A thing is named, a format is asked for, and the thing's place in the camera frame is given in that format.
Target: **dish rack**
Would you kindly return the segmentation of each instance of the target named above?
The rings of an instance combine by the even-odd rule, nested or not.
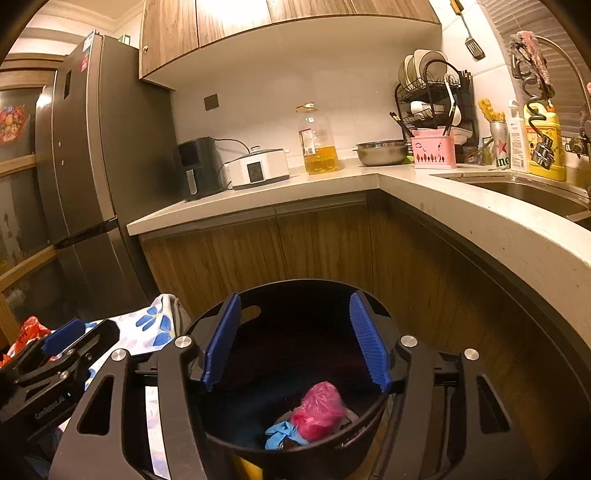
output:
[[[476,127],[472,74],[467,71],[459,72],[453,65],[446,61],[437,59],[431,60],[425,65],[422,78],[418,78],[407,87],[398,84],[394,90],[398,116],[410,130],[417,128],[437,128],[440,125],[447,124],[449,118],[448,114],[436,112],[435,105],[444,105],[444,111],[449,112],[451,102],[449,100],[449,94],[444,79],[435,79],[432,75],[427,73],[429,66],[433,63],[444,63],[448,68],[451,68],[456,72],[457,78],[454,78],[453,75],[448,75],[447,81],[452,91],[452,95],[456,100],[457,107],[462,113],[462,121],[458,126],[471,131],[473,134],[472,137],[466,141],[465,146],[477,147],[479,136]],[[415,100],[427,103],[431,107],[413,115],[410,112],[410,103]]]

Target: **black trash bin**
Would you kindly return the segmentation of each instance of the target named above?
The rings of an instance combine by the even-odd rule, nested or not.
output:
[[[292,280],[240,294],[242,310],[258,306],[260,315],[238,328],[220,382],[207,395],[189,394],[214,449],[233,452],[270,478],[341,479],[359,467],[388,395],[372,382],[349,319],[349,300],[357,290],[326,280]],[[377,314],[388,315],[367,297]],[[321,381],[335,385],[359,419],[307,446],[265,450],[265,430]]]

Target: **spatula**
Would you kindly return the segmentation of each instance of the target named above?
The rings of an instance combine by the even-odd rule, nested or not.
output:
[[[484,50],[482,50],[478,42],[474,40],[474,37],[472,37],[472,34],[470,33],[470,29],[468,28],[466,19],[464,18],[464,15],[462,15],[464,7],[460,3],[460,0],[450,0],[450,3],[456,15],[460,15],[460,18],[462,19],[462,21],[464,22],[464,26],[466,27],[466,31],[468,32],[468,38],[466,39],[466,48],[468,49],[474,60],[482,60],[484,57],[486,57],[486,55],[484,53]]]

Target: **white countertop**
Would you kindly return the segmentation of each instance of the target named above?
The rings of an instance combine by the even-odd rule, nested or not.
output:
[[[482,174],[486,168],[347,166],[316,176],[299,173],[275,184],[180,202],[127,228],[130,235],[139,235],[280,203],[381,189],[422,210],[508,267],[540,293],[591,347],[591,232],[529,203],[436,176],[474,172]]]

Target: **metal bowl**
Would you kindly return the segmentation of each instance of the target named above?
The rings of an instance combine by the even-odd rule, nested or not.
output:
[[[355,150],[359,161],[366,167],[400,165],[408,155],[408,148],[404,140],[360,143]]]

